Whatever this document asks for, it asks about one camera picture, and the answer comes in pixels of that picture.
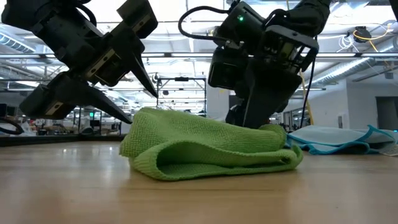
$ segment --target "wooden table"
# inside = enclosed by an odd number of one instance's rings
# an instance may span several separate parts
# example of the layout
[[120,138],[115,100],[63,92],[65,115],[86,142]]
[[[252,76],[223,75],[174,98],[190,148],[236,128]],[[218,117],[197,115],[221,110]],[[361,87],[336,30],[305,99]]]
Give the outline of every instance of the wooden table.
[[306,155],[292,172],[159,182],[118,145],[0,148],[0,223],[398,223],[398,158]]

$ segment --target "folded towel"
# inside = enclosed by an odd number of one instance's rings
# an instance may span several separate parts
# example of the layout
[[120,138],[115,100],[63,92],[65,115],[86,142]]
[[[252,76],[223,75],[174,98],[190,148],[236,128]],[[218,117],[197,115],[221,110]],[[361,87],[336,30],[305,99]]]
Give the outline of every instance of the folded towel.
[[241,128],[178,111],[141,109],[120,154],[139,172],[159,180],[255,174],[296,168],[298,146],[283,149],[278,125]]
[[288,134],[286,146],[296,144],[314,155],[381,153],[396,156],[396,142],[392,131],[370,125],[368,130],[307,126]]

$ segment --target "blue towel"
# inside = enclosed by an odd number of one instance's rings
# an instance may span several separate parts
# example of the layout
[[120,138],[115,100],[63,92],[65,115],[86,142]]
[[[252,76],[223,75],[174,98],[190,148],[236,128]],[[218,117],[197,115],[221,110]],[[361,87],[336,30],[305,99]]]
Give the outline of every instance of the blue towel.
[[370,125],[368,130],[307,126],[288,134],[286,146],[296,144],[314,155],[381,153],[398,156],[396,142],[393,131]]

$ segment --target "yellow cable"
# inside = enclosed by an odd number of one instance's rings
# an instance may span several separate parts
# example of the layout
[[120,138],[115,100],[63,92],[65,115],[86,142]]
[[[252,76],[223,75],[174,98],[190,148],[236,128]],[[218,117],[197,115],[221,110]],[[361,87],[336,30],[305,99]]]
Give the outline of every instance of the yellow cable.
[[379,52],[379,51],[377,50],[376,46],[373,44],[373,42],[372,42],[371,40],[369,40],[369,43],[371,43],[373,49],[374,49],[376,52]]
[[388,34],[388,30],[389,30],[389,29],[390,29],[390,25],[388,25],[388,28],[386,29],[386,32],[385,32],[383,35],[381,35],[380,37],[375,37],[375,38],[360,37],[360,36],[356,35],[357,31],[354,31],[353,35],[354,35],[355,37],[361,39],[361,40],[377,40],[377,39],[380,39],[380,38],[382,38],[382,37],[385,37],[385,36]]
[[[302,82],[302,86],[303,86],[303,97],[305,98],[305,95],[307,94],[307,91],[305,89],[304,74],[303,74],[303,72],[301,70],[300,70],[300,76],[301,76],[301,82]],[[308,99],[307,99],[307,103],[305,104],[305,106],[307,107],[308,113],[310,115],[311,125],[313,125],[312,111],[311,111],[310,101]]]
[[[373,49],[374,49],[376,52],[379,52],[378,49],[376,48],[376,46],[374,45],[374,43],[373,43],[371,40],[369,40],[369,43],[371,43]],[[387,67],[390,67],[390,68],[391,68],[391,65],[389,65],[386,61],[384,61],[384,63],[387,65]]]

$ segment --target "green microfiber cloth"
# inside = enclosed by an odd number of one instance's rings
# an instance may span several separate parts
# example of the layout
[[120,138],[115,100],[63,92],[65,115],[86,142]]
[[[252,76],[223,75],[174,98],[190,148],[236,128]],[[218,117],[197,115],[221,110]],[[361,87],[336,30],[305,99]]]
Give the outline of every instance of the green microfiber cloth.
[[158,180],[256,174],[292,170],[301,163],[301,149],[282,149],[285,140],[279,125],[254,130],[188,113],[144,108],[134,115],[120,155],[128,157],[139,172]]

